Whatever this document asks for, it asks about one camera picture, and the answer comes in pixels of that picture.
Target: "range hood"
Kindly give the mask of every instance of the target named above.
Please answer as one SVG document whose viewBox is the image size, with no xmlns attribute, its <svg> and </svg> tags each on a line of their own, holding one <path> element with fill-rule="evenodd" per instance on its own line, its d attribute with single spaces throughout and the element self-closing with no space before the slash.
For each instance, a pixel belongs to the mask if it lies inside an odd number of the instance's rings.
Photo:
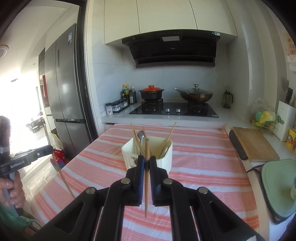
<svg viewBox="0 0 296 241">
<path fill-rule="evenodd" d="M 220 33 L 205 30 L 163 30 L 122 39 L 136 67 L 163 65 L 215 66 Z"/>
</svg>

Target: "orange lid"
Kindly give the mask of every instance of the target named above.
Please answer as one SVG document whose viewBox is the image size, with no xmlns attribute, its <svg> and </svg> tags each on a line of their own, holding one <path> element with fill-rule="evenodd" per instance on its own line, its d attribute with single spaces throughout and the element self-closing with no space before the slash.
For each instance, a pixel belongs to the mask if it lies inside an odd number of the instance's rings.
<svg viewBox="0 0 296 241">
<path fill-rule="evenodd" d="M 161 90 L 161 88 L 154 87 L 154 85 L 148 85 L 148 88 L 142 89 L 142 91 L 157 91 Z"/>
</svg>

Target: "gas stove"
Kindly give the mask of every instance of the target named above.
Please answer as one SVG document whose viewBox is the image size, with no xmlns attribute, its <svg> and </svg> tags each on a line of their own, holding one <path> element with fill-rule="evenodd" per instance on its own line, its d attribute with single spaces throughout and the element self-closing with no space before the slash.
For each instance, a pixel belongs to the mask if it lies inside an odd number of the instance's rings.
<svg viewBox="0 0 296 241">
<path fill-rule="evenodd" d="M 208 103 L 196 105 L 193 103 L 163 102 L 163 99 L 152 102 L 143 101 L 141 106 L 134 109 L 130 114 L 187 115 L 218 118 L 218 115 Z"/>
</svg>

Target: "wooden cutting board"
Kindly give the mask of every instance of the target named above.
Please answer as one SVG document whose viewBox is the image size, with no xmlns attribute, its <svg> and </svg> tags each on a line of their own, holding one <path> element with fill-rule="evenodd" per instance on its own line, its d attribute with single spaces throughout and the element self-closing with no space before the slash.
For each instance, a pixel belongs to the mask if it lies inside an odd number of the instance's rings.
<svg viewBox="0 0 296 241">
<path fill-rule="evenodd" d="M 241 127 L 233 127 L 232 129 L 244 148 L 249 161 L 279 160 L 277 152 L 258 129 Z"/>
</svg>

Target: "striped tablecloth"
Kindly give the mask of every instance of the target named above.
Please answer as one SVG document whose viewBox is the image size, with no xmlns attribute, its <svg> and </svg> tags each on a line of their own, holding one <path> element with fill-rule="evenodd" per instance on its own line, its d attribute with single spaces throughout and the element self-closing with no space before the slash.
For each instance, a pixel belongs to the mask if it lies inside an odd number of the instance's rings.
<svg viewBox="0 0 296 241">
<path fill-rule="evenodd" d="M 166 138 L 167 126 L 134 126 L 135 131 L 148 136 Z M 87 187 L 109 187 L 125 177 L 121 147 L 132 138 L 130 125 L 116 124 L 85 148 L 63 168 L 63 174 L 73 193 L 78 196 Z M 185 187 L 207 187 L 232 211 L 258 231 L 259 221 L 253 191 L 232 143 L 225 130 L 176 127 L 173 141 L 172 169 L 169 177 Z M 122 240 L 172 240 L 168 207 L 154 207 L 149 197 L 148 217 L 144 204 L 126 207 Z M 72 200 L 56 175 L 31 202 L 38 220 L 47 223 Z"/>
</svg>

